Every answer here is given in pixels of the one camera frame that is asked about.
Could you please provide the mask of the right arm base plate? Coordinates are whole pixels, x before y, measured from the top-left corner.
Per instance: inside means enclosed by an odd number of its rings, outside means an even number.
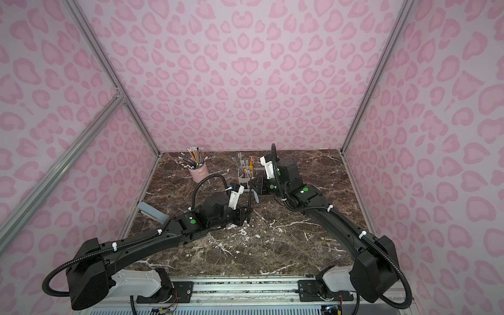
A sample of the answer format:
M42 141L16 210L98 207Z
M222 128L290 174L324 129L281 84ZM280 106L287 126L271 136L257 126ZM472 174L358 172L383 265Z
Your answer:
M320 280L309 278L297 282L299 299L301 302L346 302L354 301L354 296L349 291L330 291Z

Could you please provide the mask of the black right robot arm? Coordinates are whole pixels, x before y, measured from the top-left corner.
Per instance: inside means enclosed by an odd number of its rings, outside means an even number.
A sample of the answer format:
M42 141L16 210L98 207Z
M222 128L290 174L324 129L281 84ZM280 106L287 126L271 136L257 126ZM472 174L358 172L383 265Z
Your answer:
M393 241L378 238L350 220L311 184L306 184L295 161L279 159L276 146L261 157L264 177L251 180L259 195L271 194L293 213L300 213L333 236L353 261L349 270L329 266L321 270L313 290L304 294L323 301L334 301L342 291L355 293L356 299L369 303L382 300L392 308L411 307L411 286L400 269Z

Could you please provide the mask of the cream toothbrush holder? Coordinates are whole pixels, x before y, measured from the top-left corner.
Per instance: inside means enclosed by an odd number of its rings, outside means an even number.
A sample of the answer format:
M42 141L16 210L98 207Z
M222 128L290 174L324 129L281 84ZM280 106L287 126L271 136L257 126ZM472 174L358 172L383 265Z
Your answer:
M245 189L250 189L249 186L250 180L258 177L264 172L265 168L263 167L253 167L252 169L249 169L248 167L240 167L238 169L238 182Z

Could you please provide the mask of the grey blue toothbrush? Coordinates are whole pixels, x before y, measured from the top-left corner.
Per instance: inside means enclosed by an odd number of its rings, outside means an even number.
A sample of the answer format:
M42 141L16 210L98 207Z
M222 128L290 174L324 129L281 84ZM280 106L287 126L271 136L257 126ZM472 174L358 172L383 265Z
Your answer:
M256 202L257 204L259 204L259 203L260 203L259 195L256 193L256 191L255 191L255 190L252 190L252 193L253 193L253 196L254 196L255 202Z

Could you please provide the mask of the black toothbrush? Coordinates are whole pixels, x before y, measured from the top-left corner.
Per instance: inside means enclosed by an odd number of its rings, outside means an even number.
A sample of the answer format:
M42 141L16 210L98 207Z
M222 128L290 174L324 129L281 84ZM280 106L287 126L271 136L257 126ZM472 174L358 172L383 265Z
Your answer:
M247 210L247 218L246 218L246 222L249 224L250 223L250 215L251 215L251 212L253 211L253 207L252 207L252 189L249 189L249 194L248 194L248 210Z

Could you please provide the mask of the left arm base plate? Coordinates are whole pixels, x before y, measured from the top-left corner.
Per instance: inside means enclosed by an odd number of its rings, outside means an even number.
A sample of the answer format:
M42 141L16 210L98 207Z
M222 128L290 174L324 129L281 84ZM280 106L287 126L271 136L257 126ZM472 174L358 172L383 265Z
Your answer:
M172 304L177 300L177 303L190 303L194 282L172 282L169 285L162 285L151 297L138 296L137 304Z

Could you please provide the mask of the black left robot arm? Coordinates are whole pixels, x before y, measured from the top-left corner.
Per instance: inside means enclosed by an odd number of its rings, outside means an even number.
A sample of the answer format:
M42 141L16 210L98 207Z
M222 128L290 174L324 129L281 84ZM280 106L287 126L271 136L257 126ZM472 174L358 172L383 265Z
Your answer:
M93 307L119 285L114 275L133 263L204 238L229 224L243 225L252 210L238 205L243 193L242 185L232 183L222 192L208 196L201 205L193 205L190 211L168 219L161 228L113 242L90 239L72 260L45 277L42 291L52 297L70 298L75 311Z

